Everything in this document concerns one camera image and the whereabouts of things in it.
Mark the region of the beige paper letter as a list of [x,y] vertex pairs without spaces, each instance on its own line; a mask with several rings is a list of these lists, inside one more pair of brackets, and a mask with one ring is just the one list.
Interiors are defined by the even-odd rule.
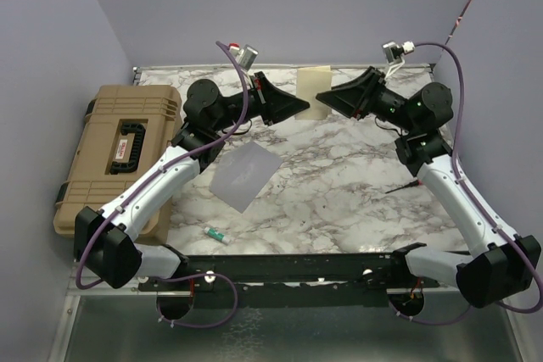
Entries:
[[305,100],[310,107],[296,114],[296,120],[325,120],[332,110],[316,100],[320,92],[332,87],[333,72],[329,65],[304,67],[297,70],[296,97]]

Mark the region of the grey paper envelope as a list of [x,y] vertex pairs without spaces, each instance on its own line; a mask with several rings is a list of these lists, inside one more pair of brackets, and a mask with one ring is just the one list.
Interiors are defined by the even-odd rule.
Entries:
[[277,172],[282,159],[256,142],[225,153],[216,167],[210,191],[243,213]]

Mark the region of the green white glue stick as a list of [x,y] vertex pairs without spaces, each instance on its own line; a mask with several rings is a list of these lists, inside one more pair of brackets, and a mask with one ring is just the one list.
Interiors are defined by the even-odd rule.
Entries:
[[230,243],[230,239],[229,237],[227,237],[226,235],[224,235],[223,233],[213,229],[213,228],[210,228],[210,227],[206,227],[204,229],[204,234],[208,237],[211,237],[212,239],[218,241],[218,242],[221,242],[223,244],[229,244]]

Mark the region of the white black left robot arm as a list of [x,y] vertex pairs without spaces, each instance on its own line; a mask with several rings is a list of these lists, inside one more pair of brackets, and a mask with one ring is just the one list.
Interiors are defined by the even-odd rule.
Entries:
[[261,72],[242,84],[242,92],[225,97],[215,82],[195,81],[183,104],[184,123],[157,162],[114,200],[98,210],[86,206],[77,214],[74,258],[80,268],[114,289],[136,277],[156,277],[171,290],[185,284],[187,258],[166,244],[137,243],[143,227],[179,187],[215,161],[236,125],[255,117],[275,125],[310,107]]

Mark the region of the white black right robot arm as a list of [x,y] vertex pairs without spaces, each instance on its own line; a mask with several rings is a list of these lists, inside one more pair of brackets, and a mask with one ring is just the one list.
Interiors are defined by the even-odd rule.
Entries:
[[467,244],[466,255],[422,243],[397,250],[389,267],[396,285],[429,278],[456,287],[479,309],[529,288],[541,246],[510,227],[454,160],[440,132],[453,117],[448,87],[430,82],[405,98],[387,88],[384,72],[370,67],[316,99],[345,117],[360,120],[372,114],[401,128],[405,133],[395,140],[399,161],[438,199]]

